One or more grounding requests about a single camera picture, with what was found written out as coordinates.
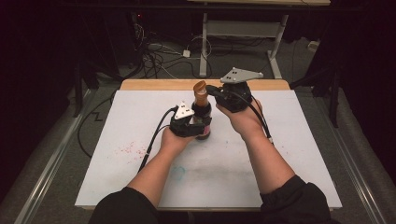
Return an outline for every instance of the dark background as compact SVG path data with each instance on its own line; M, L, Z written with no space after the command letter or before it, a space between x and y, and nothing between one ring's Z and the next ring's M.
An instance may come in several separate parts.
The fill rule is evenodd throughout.
M336 6L366 3L369 6L363 15L336 17L331 22L315 15L290 16L284 38L291 42L301 36L312 40L322 37L307 76L329 63L336 65L354 115L395 182L392 163L396 149L393 136L396 18L390 13L390 2L332 1ZM0 200L3 200L32 151L68 107L66 95L74 85L77 63L82 62L81 74L94 87L95 70L117 75L117 65L132 62L136 54L130 41L133 35L123 14L90 12L83 15L83 21L81 14L58 8L51 1L38 0L2 1L0 10L3 80ZM188 14L181 17L184 20L163 25L164 17L151 13L145 22L164 36L183 43L201 29L201 19ZM178 29L172 30L170 24ZM100 46L93 44L94 38ZM329 77L332 73L310 85L327 92L332 80Z

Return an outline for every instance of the white paper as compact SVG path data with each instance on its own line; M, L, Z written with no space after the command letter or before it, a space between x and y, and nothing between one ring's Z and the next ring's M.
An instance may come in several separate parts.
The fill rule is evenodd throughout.
M253 91L275 146L295 173L315 183L330 208L341 207L329 172L309 130L294 91ZM118 91L106 120L76 206L96 206L107 194L121 190L136 175L163 114L185 101L192 91ZM228 118L212 104L211 135L194 140L174 161L160 209L258 208L262 204L245 143ZM169 124L171 113L163 125ZM150 158L158 152L158 134Z

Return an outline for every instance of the black cable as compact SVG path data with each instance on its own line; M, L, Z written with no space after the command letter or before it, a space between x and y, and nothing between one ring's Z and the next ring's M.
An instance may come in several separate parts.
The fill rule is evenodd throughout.
M158 64L163 64L164 62L163 62L163 56L161 55L161 54L159 54L159 53L155 53L155 52L151 52L151 50L149 50L148 51L150 54L153 54L155 57L154 57L154 59L155 59L155 61L156 62L158 62Z
M262 68L259 70L259 73L262 72L262 70L264 70L266 67L268 67L268 65L271 64L271 61L272 61L274 58L270 59L270 62L266 63L265 66L262 67Z
M163 117L161 118L161 121L160 121L160 123L158 124L157 129L156 129L155 132L154 132L154 135L152 135L151 141L150 141L150 143L149 143L149 145L148 145L148 150L146 151L146 155L145 155L145 157L143 158L142 163L140 164L139 170L137 171L138 173L143 169L143 167L145 167L145 165L146 165L146 163L147 163L147 161L148 161L148 159L149 159L149 153L151 152L152 144L154 143L155 137L157 136L158 132L160 131L160 127L161 127L161 125L163 124L163 120L164 120L164 119L166 118L166 116L167 116L170 112L172 112L172 111L176 112L176 111L177 111L177 106L176 106L176 107L173 107L173 108L170 108L168 111L166 111L166 113L165 113L165 114L163 115Z
M156 69L157 68L157 64L155 63L154 57L151 54L149 54L148 56L149 56L149 59L152 62L152 67L154 68L155 78L158 78L158 72L157 72L157 69Z
M173 63L172 65L169 65L169 66L165 67L165 69L168 69L168 68L170 68L170 67L173 67L173 66L175 66L175 65L177 65L177 64L179 64L179 63L188 63L188 64L190 65L190 67L191 67L192 75L194 74L193 65L192 65L192 63L190 63L190 62L178 62L178 63Z
M252 94L250 94L250 97L254 100L254 102L256 102L256 104L259 106L259 108L260 108L260 113L262 114L262 117L264 118L264 114L262 113L262 107L259 105L259 103L257 102L257 100L256 100L256 98L252 95Z
M257 37L257 38L255 38L255 40L253 40L253 42L251 42L249 44L241 43L239 41L231 40L231 39L228 39L228 40L230 42L232 42L233 44L242 45L242 47L235 47L235 49L244 49L244 48L247 48L247 47L257 47L257 46L259 46L262 42L264 42L265 38Z
M172 60L170 60L170 61L163 62L163 63L172 63L172 62L178 61L178 60L180 60L180 59L185 59L185 57L178 57L178 58L175 58L175 59L172 59Z
M170 54L170 55L180 55L180 53L178 53L178 52L167 52L167 51L160 51L160 50L155 50L155 52L159 52L159 53L163 53L163 54Z
M126 75L123 78L127 79L127 78L130 78L130 77L133 77L133 76L137 75L140 71L142 71L142 69L143 69L143 62L140 62L137 65L137 67L136 67L136 69L134 71L130 72L128 75Z
M270 142L273 144L273 140L272 140L272 136L270 134L270 130L268 129L268 125L267 122L265 121L264 116L261 116L259 114L259 112L257 112L256 108L254 108L254 106L248 102L247 100L245 100L245 98L243 98L241 95L239 95L238 93L234 92L234 91L228 91L230 94L238 97L239 99L241 99L248 107L250 107L251 110L253 110L254 114L256 114L257 118L259 119L260 123L262 124L262 127L264 128L265 134L267 135L267 138L270 140Z
M224 57L224 56L227 56L227 55L229 55L229 54L231 54L231 53L233 52L233 42L232 42L232 41L230 41L230 40L228 40L228 39L222 39L222 38L219 38L219 37L216 37L216 36L213 36L213 37L215 37L215 38L218 39L218 40L222 40L222 41L224 41L224 42L227 42L227 43L229 43L229 44L231 45L231 48L230 48L227 52L225 52L225 53L223 53L223 54L212 53L214 56L217 56L217 57ZM216 45L212 45L212 44L211 44L211 47L212 47L212 50L213 50L215 47L226 48L226 47L228 47L228 46L222 46L222 45L216 46Z
M79 136L79 133L81 132L81 127L82 127L82 125L84 124L84 122L87 120L87 118L90 116L90 114L91 114L93 111L95 111L99 106L101 106L102 104L104 104L104 103L107 102L107 101L110 101L110 104L111 104L111 105L113 104L113 99L114 99L114 96L115 96L117 90L118 90L118 89L114 90L114 91L111 93L110 97L108 97L107 99L105 99L104 101L102 101L102 102L101 102L99 105L97 105L93 110L91 110L90 113L88 113L88 115L85 116L85 118L82 120L81 124L78 126L77 139L78 139L79 147L81 148L82 152L84 152L84 154L87 155L89 158L92 158L92 155L90 155L90 154L87 152L87 150L84 148L84 146L83 146L82 143L81 143L81 138L80 138L80 136Z
M141 77L141 78L147 78L148 77L148 72L146 71L146 62L144 62L144 65L143 65L143 72L145 73L145 75L143 77Z

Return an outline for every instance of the wire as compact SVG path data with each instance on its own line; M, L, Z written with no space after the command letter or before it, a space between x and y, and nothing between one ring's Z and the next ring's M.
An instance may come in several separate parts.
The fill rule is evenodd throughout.
M250 94L250 97L254 100L254 102L256 102L256 105L259 107L260 113L262 114L262 117L264 118L264 114L262 113L262 107L259 105L259 102L257 102L256 98L252 94Z
M90 153L87 152L87 150L84 148L84 146L82 145L81 142L81 138L80 138L80 132L81 132L81 127L84 124L84 122L87 120L87 118L93 113L93 111L95 111L99 106L101 106L102 104L104 104L107 101L110 101L110 104L113 104L113 98L114 95L116 94L118 89L116 89L115 91L113 91L110 95L110 97L106 98L104 101L102 101L101 103L99 103L99 105L97 105L93 110L90 111L90 113L88 113L87 116L85 116L85 118L82 120L81 124L78 126L78 132L77 132L77 138L78 138L78 144L79 147L81 148L82 152L87 155L89 158L92 158L92 155L90 155Z
M165 71L170 77L172 77L172 78L174 78L174 79L178 79L177 77L174 77L170 72L168 72L168 70L166 70L166 68L172 67L173 65L164 68L164 67L163 67L162 65L160 65L159 63L155 63L155 65L153 66L153 67L154 67L154 70L155 70L155 67L157 67L157 65L158 65L161 69L163 69L163 71Z
M165 46L165 45L159 45L159 44L150 44L150 45L161 46L159 49L154 50L154 51L158 51L158 50L160 50L160 49L162 49L162 48L166 48L166 49L171 49L172 51L161 51L161 53L173 53L173 54L182 55L182 54L179 53L177 50L172 49L172 48L170 48L170 47L167 47L167 46Z
M250 107L251 110L253 110L254 114L257 116L257 118L259 119L260 123L262 124L262 127L264 128L265 134L267 135L267 138L270 140L270 142L273 144L273 139L272 136L270 134L270 130L268 129L268 125L267 122L265 121L264 115L260 115L259 112L256 110L256 108L254 108L254 106L248 102L247 100L245 100L241 95L239 95L238 93L234 92L234 91L228 91L230 94L238 97L239 99L241 99L248 107Z
M158 134L162 129L164 129L164 128L166 128L166 127L169 127L169 126L170 126L169 124L163 125L163 126L158 130L157 134Z
M142 46L143 44L143 39L145 38L145 29L143 29L143 27L139 24L135 24L135 26L139 27L139 34L137 35L137 39L139 39L140 34L142 34L142 37L140 38L140 44L139 46L137 46L137 48L134 48L134 50L138 50L140 48L140 46Z
M175 59L172 59L170 61L163 62L163 63L172 63L172 62L175 62L175 61L178 61L178 60L181 60L181 59L185 59L185 57L178 57L178 58L175 58Z
M227 53L222 54L222 55L215 54L216 56L225 56L227 54L232 53L234 49L244 49L244 48L248 48L248 47L257 47L260 44L262 44L262 42L264 42L266 40L266 38L256 37L251 43L245 44L245 43L241 43L240 41L250 41L250 39L249 40L242 39L240 41L235 41L235 40L231 40L231 39L229 39L227 37L226 38L219 38L217 36L212 36L212 35L210 37L214 37L214 38L216 38L218 40L222 40L222 41L228 42L231 45L231 49ZM233 44L242 45L242 47L235 47ZM226 46L216 46L216 45L212 44L212 47L214 49L215 47L226 47Z
M209 44L209 53L207 53L206 57L207 57L207 56L209 56L209 55L210 55L210 53L212 52L212 45L210 44L210 42L209 42L209 40L208 40L208 39L206 39L206 38L203 38L203 37L201 37L200 35L198 35L198 36L196 36L195 38L193 38L193 39L191 40L191 42L190 42L190 43L192 43L192 41L194 41L194 40L196 40L196 39L198 39L198 38L201 38L201 39L203 39L204 41L206 41L206 42Z
M262 67L262 68L259 70L259 72L262 72L262 70L264 70L266 67L268 67L268 65L271 64L271 62L272 62L272 60L273 60L274 58L270 59L270 62L266 63L265 66Z
M178 63L174 63L174 64L172 64L172 65L170 65L170 66L167 66L166 68L163 68L163 69L170 68L170 67L175 66L175 65L177 65L177 64L179 64L179 63L188 63L188 64L190 65L190 67L191 67L191 73L192 73L192 75L195 77L195 74L194 74L194 67L193 67L192 63L189 63L189 62L178 62Z
M146 50L143 55L144 56L143 61L151 62L151 66L146 66L146 63L144 63L143 69L144 69L144 73L145 73L145 75L144 75L145 78L149 78L149 77L153 77L153 76L158 78L157 64L161 64L163 62L163 57L156 53L153 53L153 55L151 55L149 50ZM154 69L154 75L148 76L149 72L152 69Z
M158 124L157 128L155 129L154 135L152 135L151 141L150 141L150 143L149 143L149 145L148 145L148 149L147 149L147 151L146 151L146 155L145 155L145 157L143 158L142 163L140 164L139 170L137 171L138 173L143 169L143 167L145 167L145 165L146 165L146 163L147 163L147 161L148 161L149 153L151 152L152 144L154 143L155 137L157 137L158 132L162 129L162 128L160 128L160 127L161 127L161 125L163 124L163 120L166 118L166 116L167 116L170 112L172 112L172 111L173 111L173 112L176 112L176 111L177 111L177 108L178 108L178 106L168 109L168 111L166 111L165 114L163 115L163 117L161 118L160 123Z

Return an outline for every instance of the table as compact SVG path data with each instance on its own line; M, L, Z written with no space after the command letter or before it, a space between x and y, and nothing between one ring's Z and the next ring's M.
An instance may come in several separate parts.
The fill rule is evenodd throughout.
M189 0L193 2L208 3L228 3L228 4L256 4L256 5L282 5L282 6L328 6L330 0ZM202 31L202 53L200 61L200 77L206 77L207 63L207 36L208 35L230 35L230 36L253 36L253 37L274 37L275 44L272 50L267 51L269 64L274 74L274 78L282 78L279 66L276 61L276 53L282 40L283 32L289 15L283 15L281 22L260 22L260 21L210 21L207 13L204 13Z
M196 82L197 79L130 79L123 82L92 156L76 206L93 209L108 193L127 185L137 173L153 127L158 125L162 114L181 99L193 101L192 86ZM206 83L220 84L213 79ZM331 208L341 207L303 111L288 83L278 79L247 83L252 94L264 105L263 112L275 145L285 160L302 179L316 183L323 190ZM215 104L213 97L209 101ZM203 142L191 142L173 163L159 210L260 209L262 202L244 142L216 108L212 118L211 136ZM157 137L151 156L157 153L159 145Z

